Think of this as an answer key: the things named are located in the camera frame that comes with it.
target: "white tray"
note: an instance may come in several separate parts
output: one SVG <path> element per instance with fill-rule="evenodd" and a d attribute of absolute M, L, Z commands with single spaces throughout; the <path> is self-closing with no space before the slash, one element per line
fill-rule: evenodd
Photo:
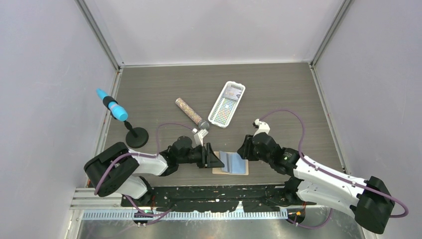
<path fill-rule="evenodd" d="M 208 116 L 208 121 L 219 127 L 226 128 L 230 123 L 245 90 L 246 87 L 244 85 L 234 81 L 228 81 L 215 102 L 214 107 Z"/>

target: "black holder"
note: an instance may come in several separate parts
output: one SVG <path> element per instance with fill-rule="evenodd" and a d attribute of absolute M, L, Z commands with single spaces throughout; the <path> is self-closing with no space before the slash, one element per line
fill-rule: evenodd
<path fill-rule="evenodd" d="M 126 134 L 127 146 L 131 148 L 140 148 L 148 142 L 149 134 L 144 128 L 133 128 L 128 121 L 124 121 L 124 126 L 129 130 Z"/>
<path fill-rule="evenodd" d="M 103 104 L 105 107 L 107 107 L 109 111 L 111 110 L 108 108 L 108 105 L 111 102 L 116 102 L 116 104 L 118 104 L 117 101 L 113 97 L 111 96 L 104 97 Z M 132 125 L 126 120 L 124 121 L 124 126 L 126 127 L 127 130 L 129 130 L 129 132 L 126 134 L 127 146 L 131 148 L 140 148 L 148 142 L 149 135 L 148 135 L 148 132 L 144 128 L 141 128 L 141 127 L 133 128 Z"/>

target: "black round base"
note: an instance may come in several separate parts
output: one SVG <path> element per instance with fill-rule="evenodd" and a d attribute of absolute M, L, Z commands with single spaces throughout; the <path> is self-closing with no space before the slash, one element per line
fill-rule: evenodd
<path fill-rule="evenodd" d="M 148 142 L 148 132 L 141 127 L 133 128 L 136 132 L 138 137 L 133 136 L 133 134 L 129 131 L 126 135 L 126 144 L 131 148 L 140 148 L 144 146 Z"/>

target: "black stand rod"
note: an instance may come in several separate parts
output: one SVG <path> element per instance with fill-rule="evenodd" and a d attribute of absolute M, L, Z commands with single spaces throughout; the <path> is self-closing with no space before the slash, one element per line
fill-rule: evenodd
<path fill-rule="evenodd" d="M 131 133 L 132 133 L 132 135 L 135 137 L 135 138 L 137 138 L 138 137 L 138 134 L 133 130 L 133 127 L 132 127 L 132 125 L 128 122 L 128 121 L 124 121 L 124 126 L 126 127 L 126 129 L 128 130 L 128 131 L 130 131 Z"/>

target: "white wall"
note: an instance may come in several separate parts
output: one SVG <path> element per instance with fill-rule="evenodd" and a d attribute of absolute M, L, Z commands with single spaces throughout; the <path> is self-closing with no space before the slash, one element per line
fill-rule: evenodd
<path fill-rule="evenodd" d="M 124 63 L 147 65 L 311 61 L 343 0 L 88 2 Z"/>
<path fill-rule="evenodd" d="M 316 67 L 347 168 L 381 178 L 410 209 L 383 239 L 421 238 L 421 9 L 420 0 L 356 0 Z"/>
<path fill-rule="evenodd" d="M 73 0 L 9 0 L 0 72 L 0 237 L 63 238 L 114 68 Z"/>

